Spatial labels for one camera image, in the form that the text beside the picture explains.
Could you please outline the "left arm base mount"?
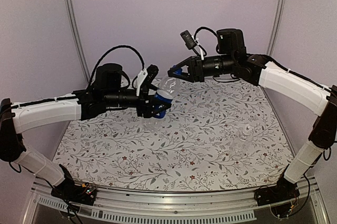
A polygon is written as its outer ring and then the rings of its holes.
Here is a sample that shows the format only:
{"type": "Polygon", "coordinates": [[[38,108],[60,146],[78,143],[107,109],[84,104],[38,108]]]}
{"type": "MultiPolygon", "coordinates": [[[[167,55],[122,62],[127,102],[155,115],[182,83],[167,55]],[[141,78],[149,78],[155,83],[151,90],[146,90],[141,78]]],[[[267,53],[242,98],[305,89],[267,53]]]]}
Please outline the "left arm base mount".
{"type": "Polygon", "coordinates": [[[64,172],[65,179],[60,185],[53,186],[51,195],[67,202],[93,206],[97,195],[97,187],[88,182],[77,185],[69,171],[62,165],[60,165],[60,168],[64,172]]]}

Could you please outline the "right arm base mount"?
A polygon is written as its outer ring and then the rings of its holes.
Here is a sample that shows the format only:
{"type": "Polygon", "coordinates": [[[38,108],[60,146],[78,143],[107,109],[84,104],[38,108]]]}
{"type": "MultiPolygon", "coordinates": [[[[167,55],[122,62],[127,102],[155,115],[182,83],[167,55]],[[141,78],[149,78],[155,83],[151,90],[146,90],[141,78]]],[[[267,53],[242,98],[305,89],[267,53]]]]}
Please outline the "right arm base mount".
{"type": "Polygon", "coordinates": [[[261,186],[254,191],[254,199],[258,206],[295,199],[299,195],[297,183],[293,184],[284,177],[281,177],[274,186],[261,186]]]}

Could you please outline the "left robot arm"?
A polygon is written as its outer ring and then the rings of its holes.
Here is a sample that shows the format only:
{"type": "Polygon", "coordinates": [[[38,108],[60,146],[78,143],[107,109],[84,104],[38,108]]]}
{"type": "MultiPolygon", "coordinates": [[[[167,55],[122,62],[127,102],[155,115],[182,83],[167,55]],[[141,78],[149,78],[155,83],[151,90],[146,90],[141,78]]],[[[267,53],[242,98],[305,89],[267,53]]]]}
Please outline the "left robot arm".
{"type": "Polygon", "coordinates": [[[128,79],[119,64],[109,63],[95,70],[95,80],[86,90],[74,91],[28,103],[1,101],[1,160],[16,163],[45,179],[67,200],[78,196],[78,188],[67,169],[47,159],[35,149],[24,145],[23,132],[63,121],[88,120],[107,111],[135,108],[137,115],[151,118],[171,107],[172,98],[164,97],[152,84],[158,67],[142,69],[134,89],[122,86],[128,79]]]}

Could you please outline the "blue bottle cap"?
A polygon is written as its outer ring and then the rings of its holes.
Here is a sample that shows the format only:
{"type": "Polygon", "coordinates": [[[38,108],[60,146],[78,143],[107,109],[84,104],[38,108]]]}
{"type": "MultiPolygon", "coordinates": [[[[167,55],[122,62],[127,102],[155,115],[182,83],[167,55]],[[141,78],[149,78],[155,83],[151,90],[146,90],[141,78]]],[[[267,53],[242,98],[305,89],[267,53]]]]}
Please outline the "blue bottle cap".
{"type": "Polygon", "coordinates": [[[175,65],[173,66],[172,68],[172,76],[175,77],[175,78],[183,78],[184,75],[183,75],[183,70],[182,68],[177,68],[175,65]]]}

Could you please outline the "Pepsi bottle blue label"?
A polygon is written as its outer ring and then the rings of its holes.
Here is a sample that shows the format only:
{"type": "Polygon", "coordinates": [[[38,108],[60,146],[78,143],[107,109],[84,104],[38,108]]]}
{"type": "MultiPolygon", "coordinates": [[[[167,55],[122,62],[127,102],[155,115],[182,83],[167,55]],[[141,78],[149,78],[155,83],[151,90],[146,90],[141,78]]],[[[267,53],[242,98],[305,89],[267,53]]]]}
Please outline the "Pepsi bottle blue label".
{"type": "MultiPolygon", "coordinates": [[[[159,101],[172,103],[180,90],[181,80],[175,77],[165,76],[158,85],[154,98],[159,101]]],[[[151,133],[157,132],[165,122],[167,109],[156,114],[154,117],[143,119],[143,128],[151,133]]]]}

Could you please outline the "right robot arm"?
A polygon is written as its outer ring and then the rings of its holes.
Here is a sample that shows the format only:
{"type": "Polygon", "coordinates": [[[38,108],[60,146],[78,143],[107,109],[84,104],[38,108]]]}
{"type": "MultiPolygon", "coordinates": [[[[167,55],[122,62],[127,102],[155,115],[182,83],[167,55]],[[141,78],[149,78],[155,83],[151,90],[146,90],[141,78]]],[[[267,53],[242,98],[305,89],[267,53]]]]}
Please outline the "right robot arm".
{"type": "Polygon", "coordinates": [[[317,115],[307,142],[286,167],[272,190],[277,201],[289,196],[293,187],[336,139],[336,86],[326,87],[279,64],[271,56],[249,54],[243,32],[227,28],[216,32],[217,55],[191,56],[170,68],[168,76],[187,82],[203,82],[205,77],[232,74],[254,86],[276,91],[317,115]]]}

